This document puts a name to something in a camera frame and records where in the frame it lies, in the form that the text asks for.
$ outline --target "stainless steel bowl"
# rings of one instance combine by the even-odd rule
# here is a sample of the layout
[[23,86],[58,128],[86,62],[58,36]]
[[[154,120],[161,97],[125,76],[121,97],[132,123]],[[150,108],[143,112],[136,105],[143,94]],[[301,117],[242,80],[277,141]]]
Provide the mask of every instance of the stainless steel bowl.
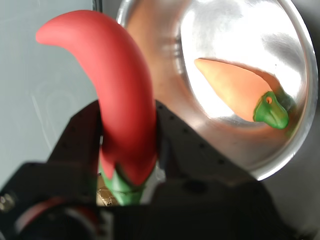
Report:
[[[117,20],[146,58],[156,99],[234,163],[262,180],[299,150],[315,114],[318,70],[308,30],[292,2],[124,0]],[[288,127],[273,129],[234,115],[196,69],[196,58],[262,76],[288,110]]]

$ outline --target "plastic vegetable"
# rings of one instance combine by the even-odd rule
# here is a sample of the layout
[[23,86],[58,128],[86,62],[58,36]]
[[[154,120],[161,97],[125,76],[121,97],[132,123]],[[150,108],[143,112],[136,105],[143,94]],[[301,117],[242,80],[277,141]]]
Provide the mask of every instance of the plastic vegetable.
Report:
[[284,129],[288,125],[287,111],[260,76],[213,60],[199,58],[194,63],[216,94],[240,118],[248,122],[265,122],[276,129]]
[[100,166],[106,186],[119,203],[138,203],[156,162],[156,108],[136,43],[112,18],[89,10],[50,20],[36,40],[70,51],[91,79],[103,125]]

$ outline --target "toy chili pepper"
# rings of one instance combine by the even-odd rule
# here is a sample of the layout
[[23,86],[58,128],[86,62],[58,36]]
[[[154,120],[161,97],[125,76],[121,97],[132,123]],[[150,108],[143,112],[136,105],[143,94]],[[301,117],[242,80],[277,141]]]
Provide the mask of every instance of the toy chili pepper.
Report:
[[134,40],[113,19],[90,10],[50,20],[36,40],[70,51],[91,79],[103,125],[105,184],[121,204],[139,202],[156,162],[156,109],[149,70]]

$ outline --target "gray wall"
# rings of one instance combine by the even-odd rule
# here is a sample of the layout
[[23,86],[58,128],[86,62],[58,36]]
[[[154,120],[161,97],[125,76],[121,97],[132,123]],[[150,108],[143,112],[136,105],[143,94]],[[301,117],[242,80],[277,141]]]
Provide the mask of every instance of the gray wall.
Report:
[[69,118],[96,99],[70,53],[35,40],[45,22],[79,9],[92,1],[0,1],[0,188],[23,162],[44,161]]
[[122,0],[102,0],[102,12],[116,19],[121,2]]

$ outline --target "orange carrot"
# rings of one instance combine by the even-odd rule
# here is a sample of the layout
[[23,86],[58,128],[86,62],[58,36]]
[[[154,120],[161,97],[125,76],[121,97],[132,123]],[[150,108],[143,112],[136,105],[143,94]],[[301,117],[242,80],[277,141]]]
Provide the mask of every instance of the orange carrot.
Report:
[[218,97],[240,118],[249,122],[265,122],[278,129],[287,126],[287,111],[260,76],[213,60],[199,58],[194,63]]

